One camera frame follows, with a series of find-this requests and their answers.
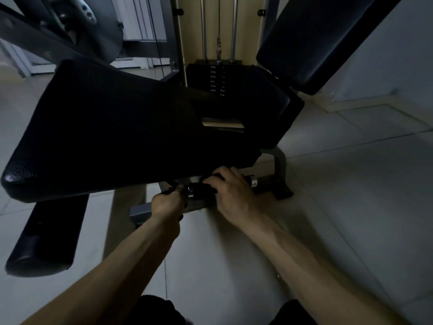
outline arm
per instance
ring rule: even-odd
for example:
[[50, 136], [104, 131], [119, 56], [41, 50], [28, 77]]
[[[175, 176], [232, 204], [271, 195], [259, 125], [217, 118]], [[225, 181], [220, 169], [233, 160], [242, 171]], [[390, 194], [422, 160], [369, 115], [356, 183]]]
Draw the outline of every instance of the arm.
[[149, 220], [23, 325], [122, 324], [178, 237], [183, 209], [178, 191], [156, 195]]
[[218, 191], [218, 210], [263, 251], [318, 324], [407, 324], [261, 213], [236, 168], [222, 167], [214, 173], [225, 180], [211, 176], [204, 182]]

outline metal base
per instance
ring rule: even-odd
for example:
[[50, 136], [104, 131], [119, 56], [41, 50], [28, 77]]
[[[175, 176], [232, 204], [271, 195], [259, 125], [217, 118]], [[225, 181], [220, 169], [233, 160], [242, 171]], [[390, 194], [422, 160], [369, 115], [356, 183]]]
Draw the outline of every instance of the metal base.
[[[264, 177], [257, 178], [257, 186], [252, 190], [255, 194], [261, 194], [267, 191], [272, 191], [277, 200], [285, 199], [293, 196], [293, 193], [287, 187], [286, 178], [286, 156], [278, 148], [263, 149], [263, 154], [270, 154], [274, 156], [274, 174], [266, 175]], [[190, 182], [189, 179], [176, 180], [179, 183], [187, 184]], [[159, 186], [161, 191], [165, 191], [168, 187], [160, 182]], [[194, 200], [189, 197], [187, 200], [187, 207], [185, 213], [199, 210], [205, 207], [210, 207], [216, 204], [215, 196], [210, 195], [204, 199]], [[129, 218], [137, 227], [147, 221], [152, 215], [151, 203], [146, 203], [138, 206], [134, 206], [129, 210]]]

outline tile floor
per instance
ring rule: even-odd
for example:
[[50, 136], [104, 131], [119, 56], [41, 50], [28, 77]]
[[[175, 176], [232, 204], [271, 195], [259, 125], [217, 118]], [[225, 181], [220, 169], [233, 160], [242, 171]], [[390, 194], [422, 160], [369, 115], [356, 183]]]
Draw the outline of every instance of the tile floor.
[[[0, 170], [50, 78], [0, 82]], [[288, 158], [286, 181], [295, 195], [284, 201], [258, 196], [263, 208], [413, 324], [431, 324], [430, 127], [387, 105], [328, 114], [307, 104], [279, 147]], [[268, 159], [256, 164], [256, 172], [272, 171]], [[73, 266], [57, 275], [25, 279], [6, 275], [1, 265], [33, 205], [11, 200], [0, 188], [2, 324], [19, 324], [97, 265], [133, 230], [126, 210], [144, 192], [148, 201], [159, 188], [92, 194]], [[266, 258], [214, 209], [185, 216], [181, 235], [144, 293], [170, 299], [195, 324], [268, 324], [287, 299]]]

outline hand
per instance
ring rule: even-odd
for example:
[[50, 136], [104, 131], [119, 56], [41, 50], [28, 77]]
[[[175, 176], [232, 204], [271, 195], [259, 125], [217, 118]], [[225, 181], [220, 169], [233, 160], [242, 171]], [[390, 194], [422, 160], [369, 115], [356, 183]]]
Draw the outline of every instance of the hand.
[[169, 195], [155, 195], [152, 198], [152, 217], [160, 218], [163, 221], [175, 220], [179, 223], [179, 218], [185, 209], [185, 199], [180, 193], [182, 189], [183, 185], [180, 184]]
[[256, 197], [243, 175], [235, 167], [222, 166], [213, 174], [219, 173], [225, 180], [217, 176], [210, 176], [203, 180], [217, 190], [216, 203], [219, 212], [239, 229], [244, 229], [257, 217], [260, 211]]

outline black pants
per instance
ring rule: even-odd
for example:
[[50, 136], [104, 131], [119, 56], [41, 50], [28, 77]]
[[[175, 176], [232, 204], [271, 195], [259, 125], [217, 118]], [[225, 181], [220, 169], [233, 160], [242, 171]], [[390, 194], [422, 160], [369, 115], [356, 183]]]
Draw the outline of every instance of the black pants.
[[[125, 325], [185, 325], [185, 318], [171, 301], [143, 295], [130, 312]], [[297, 300], [286, 302], [269, 325], [317, 325]]]

